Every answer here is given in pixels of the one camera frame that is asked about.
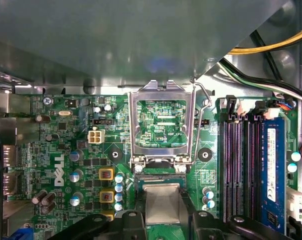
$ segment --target yellow wire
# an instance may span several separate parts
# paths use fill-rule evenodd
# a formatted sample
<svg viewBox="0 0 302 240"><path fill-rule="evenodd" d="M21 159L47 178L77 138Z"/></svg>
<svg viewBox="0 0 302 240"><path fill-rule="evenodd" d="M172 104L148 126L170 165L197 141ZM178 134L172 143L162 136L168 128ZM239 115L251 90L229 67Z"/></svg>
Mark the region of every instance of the yellow wire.
<svg viewBox="0 0 302 240"><path fill-rule="evenodd" d="M247 55L247 54L257 54L265 51L270 51L276 48L281 48L284 47L288 44L292 44L296 41L299 41L302 39L302 31L294 35L293 37L282 41L278 42L275 44L267 45L267 46L261 46L261 47L253 47L253 48L234 48L232 49L229 54L231 55Z"/></svg>

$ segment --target label sticker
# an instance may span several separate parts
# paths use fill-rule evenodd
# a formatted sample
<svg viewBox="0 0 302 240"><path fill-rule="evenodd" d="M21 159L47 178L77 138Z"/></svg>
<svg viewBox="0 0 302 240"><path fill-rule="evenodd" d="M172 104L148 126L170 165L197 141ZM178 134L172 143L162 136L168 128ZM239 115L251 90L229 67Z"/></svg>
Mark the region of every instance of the label sticker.
<svg viewBox="0 0 302 240"><path fill-rule="evenodd" d="M276 202L276 129L267 129L267 198Z"/></svg>

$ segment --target green wire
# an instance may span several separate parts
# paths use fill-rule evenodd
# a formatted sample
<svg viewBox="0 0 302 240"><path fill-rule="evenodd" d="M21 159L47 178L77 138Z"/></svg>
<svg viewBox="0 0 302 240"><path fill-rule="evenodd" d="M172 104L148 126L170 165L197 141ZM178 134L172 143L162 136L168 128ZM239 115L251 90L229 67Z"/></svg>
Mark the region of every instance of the green wire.
<svg viewBox="0 0 302 240"><path fill-rule="evenodd" d="M259 88L259 89L264 89L264 90L268 90L268 91L275 91L275 92L279 92L278 90L275 90L271 87L264 87L264 86L260 86L258 84L255 84L255 83L252 83L252 82L248 82L246 81L245 79L239 77L238 75L236 75L235 73L233 73L230 69L228 69L227 67L225 67L225 70L232 76L234 77L237 81L239 81L240 83L244 84L244 85L249 85L249 86L252 86L252 87L255 87L255 88Z"/></svg>

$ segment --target dell logo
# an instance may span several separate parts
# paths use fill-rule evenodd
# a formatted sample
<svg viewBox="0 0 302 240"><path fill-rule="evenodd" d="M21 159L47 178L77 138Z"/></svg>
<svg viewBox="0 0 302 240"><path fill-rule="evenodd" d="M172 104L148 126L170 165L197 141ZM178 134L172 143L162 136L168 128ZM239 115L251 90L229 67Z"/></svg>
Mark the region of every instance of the dell logo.
<svg viewBox="0 0 302 240"><path fill-rule="evenodd" d="M55 171L55 180L54 180L54 186L55 187L63 187L65 185L65 181L63 179L63 175L65 172L63 171L63 168L65 167L65 155L61 154L61 156L57 156L54 158L55 162L59 162L54 164Z"/></svg>

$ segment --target capacitor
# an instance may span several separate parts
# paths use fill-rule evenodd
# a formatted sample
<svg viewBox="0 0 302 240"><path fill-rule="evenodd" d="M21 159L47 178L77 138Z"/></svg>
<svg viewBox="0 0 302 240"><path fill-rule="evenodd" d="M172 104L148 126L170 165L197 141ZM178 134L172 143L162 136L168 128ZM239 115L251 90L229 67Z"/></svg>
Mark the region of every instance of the capacitor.
<svg viewBox="0 0 302 240"><path fill-rule="evenodd" d="M117 193L116 195L114 195L114 200L116 202L122 202L123 200L123 195L121 193Z"/></svg>
<svg viewBox="0 0 302 240"><path fill-rule="evenodd" d="M101 106L96 106L93 108L93 112L95 112L96 114L100 114L102 113L103 108Z"/></svg>
<svg viewBox="0 0 302 240"><path fill-rule="evenodd" d="M298 170L298 166L297 166L295 163L290 163L290 164L287 166L287 171L288 171L289 173L295 173L297 170Z"/></svg>
<svg viewBox="0 0 302 240"><path fill-rule="evenodd" d="M55 207L57 206L55 201L50 202L48 206L43 206L41 208L41 213L42 214L48 214L50 213Z"/></svg>
<svg viewBox="0 0 302 240"><path fill-rule="evenodd" d="M56 198L56 193L51 191L49 192L41 201L41 204L43 206L48 206L50 204L50 202L52 202L55 198Z"/></svg>
<svg viewBox="0 0 302 240"><path fill-rule="evenodd" d="M78 182L83 177L83 171L80 169L76 169L73 172L70 173L69 179L72 183Z"/></svg>
<svg viewBox="0 0 302 240"><path fill-rule="evenodd" d="M204 187L202 189L202 194L206 196L208 199L213 199L213 197L215 196L214 192L211 191L209 187Z"/></svg>
<svg viewBox="0 0 302 240"><path fill-rule="evenodd" d="M121 211L123 209L123 206L120 202L117 202L116 204L114 204L114 209L116 211Z"/></svg>
<svg viewBox="0 0 302 240"><path fill-rule="evenodd" d="M106 111L108 114L113 112L113 107L110 104L106 104L104 106L104 111Z"/></svg>
<svg viewBox="0 0 302 240"><path fill-rule="evenodd" d="M288 160L292 160L294 162L298 162L301 159L301 154L298 151L287 150L286 151L286 158Z"/></svg>
<svg viewBox="0 0 302 240"><path fill-rule="evenodd" d="M38 204L47 194L48 192L46 190L41 190L31 199L31 202L33 204Z"/></svg>
<svg viewBox="0 0 302 240"><path fill-rule="evenodd" d="M69 202L71 206L76 207L80 204L82 200L83 200L83 194L77 191L72 195Z"/></svg>
<svg viewBox="0 0 302 240"><path fill-rule="evenodd" d="M114 186L114 190L116 193L121 193L123 191L123 184L122 183L118 183Z"/></svg>
<svg viewBox="0 0 302 240"><path fill-rule="evenodd" d="M70 158L71 162L81 161L81 160L83 160L83 157L84 157L84 153L80 149L72 151L69 154L69 158Z"/></svg>
<svg viewBox="0 0 302 240"><path fill-rule="evenodd" d="M206 196L202 198L202 203L206 204L209 209L214 208L216 205L215 201L208 199Z"/></svg>
<svg viewBox="0 0 302 240"><path fill-rule="evenodd" d="M45 136L45 140L47 142L58 141L60 136L58 134L48 134Z"/></svg>
<svg viewBox="0 0 302 240"><path fill-rule="evenodd" d="M115 177L114 177L114 181L119 184L119 183L122 183L124 180L124 175L122 172L118 172Z"/></svg>
<svg viewBox="0 0 302 240"><path fill-rule="evenodd" d="M48 124L51 122L51 117L48 115L37 115L35 121L41 124Z"/></svg>

